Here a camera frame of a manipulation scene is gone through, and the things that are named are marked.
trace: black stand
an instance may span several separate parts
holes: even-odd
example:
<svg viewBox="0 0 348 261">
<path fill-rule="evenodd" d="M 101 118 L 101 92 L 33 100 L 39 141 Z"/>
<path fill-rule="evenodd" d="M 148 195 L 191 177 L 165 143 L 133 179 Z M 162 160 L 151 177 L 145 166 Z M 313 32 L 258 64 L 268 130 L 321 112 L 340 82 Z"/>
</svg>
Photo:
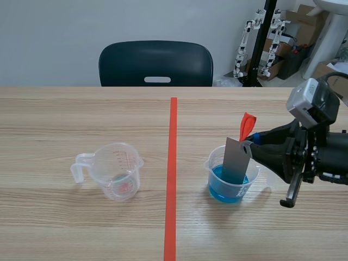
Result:
<svg viewBox="0 0 348 261">
<path fill-rule="evenodd" d="M 257 73 L 259 70 L 259 64 L 261 61 L 261 56 L 265 42 L 267 39 L 268 31 L 271 26 L 274 11 L 276 10 L 277 0 L 266 0 L 265 4 L 265 20 L 261 25 L 261 28 L 257 34 L 254 52 L 252 54 L 250 68 L 248 75 L 239 79 L 243 83 L 243 87 L 262 87 L 262 85 L 257 80 Z"/>
</svg>

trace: empty measuring cup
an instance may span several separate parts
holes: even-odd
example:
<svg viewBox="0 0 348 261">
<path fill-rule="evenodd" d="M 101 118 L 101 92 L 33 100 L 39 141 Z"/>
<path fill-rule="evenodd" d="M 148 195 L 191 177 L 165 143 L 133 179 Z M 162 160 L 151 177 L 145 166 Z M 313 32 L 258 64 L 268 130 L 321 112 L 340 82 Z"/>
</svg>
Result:
<svg viewBox="0 0 348 261">
<path fill-rule="evenodd" d="M 243 184 L 231 184 L 221 179 L 222 163 L 225 155 L 225 146 L 212 151 L 204 167 L 209 171 L 209 191 L 211 195 L 225 203 L 234 203 L 243 198 L 251 184 L 260 174 L 259 167 L 254 160 L 250 160 Z"/>
<path fill-rule="evenodd" d="M 140 186 L 139 169 L 144 161 L 137 150 L 125 143 L 101 147 L 94 154 L 80 154 L 71 165 L 76 183 L 83 182 L 83 167 L 111 200 L 126 200 L 135 195 Z"/>
</svg>

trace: black chair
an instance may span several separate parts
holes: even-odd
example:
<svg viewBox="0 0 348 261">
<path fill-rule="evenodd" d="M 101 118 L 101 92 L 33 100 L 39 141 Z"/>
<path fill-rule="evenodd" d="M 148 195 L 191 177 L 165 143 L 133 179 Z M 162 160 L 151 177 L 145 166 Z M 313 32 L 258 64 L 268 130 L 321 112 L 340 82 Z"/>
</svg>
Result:
<svg viewBox="0 0 348 261">
<path fill-rule="evenodd" d="M 102 86 L 211 86 L 213 59 L 198 44 L 174 41 L 114 43 L 99 59 Z M 169 77 L 170 82 L 146 82 Z"/>
</svg>

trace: plastic measuring cup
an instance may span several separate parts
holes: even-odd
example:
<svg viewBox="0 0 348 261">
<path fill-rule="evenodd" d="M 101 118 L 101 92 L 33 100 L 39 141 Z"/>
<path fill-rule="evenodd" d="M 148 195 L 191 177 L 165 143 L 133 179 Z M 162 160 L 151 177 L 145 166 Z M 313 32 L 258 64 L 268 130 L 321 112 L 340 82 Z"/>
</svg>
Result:
<svg viewBox="0 0 348 261">
<path fill-rule="evenodd" d="M 83 167 L 111 200 L 127 200 L 140 187 L 139 169 L 144 161 L 138 151 L 125 143 L 101 147 L 94 154 L 80 154 L 70 170 L 76 183 L 82 183 Z"/>
<path fill-rule="evenodd" d="M 222 163 L 225 155 L 225 146 L 212 151 L 204 167 L 209 171 L 209 191 L 211 195 L 225 203 L 235 203 L 243 198 L 251 184 L 260 174 L 260 168 L 254 160 L 250 160 L 243 184 L 231 184 L 221 179 Z"/>
</svg>

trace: gray card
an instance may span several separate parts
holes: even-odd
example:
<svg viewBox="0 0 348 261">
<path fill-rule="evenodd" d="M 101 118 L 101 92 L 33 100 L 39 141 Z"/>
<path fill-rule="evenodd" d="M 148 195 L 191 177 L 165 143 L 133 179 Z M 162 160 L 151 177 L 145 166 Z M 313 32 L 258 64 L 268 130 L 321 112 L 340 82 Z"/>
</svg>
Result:
<svg viewBox="0 0 348 261">
<path fill-rule="evenodd" d="M 239 146 L 238 141 L 227 137 L 221 179 L 231 184 L 243 184 L 250 161 Z"/>
</svg>

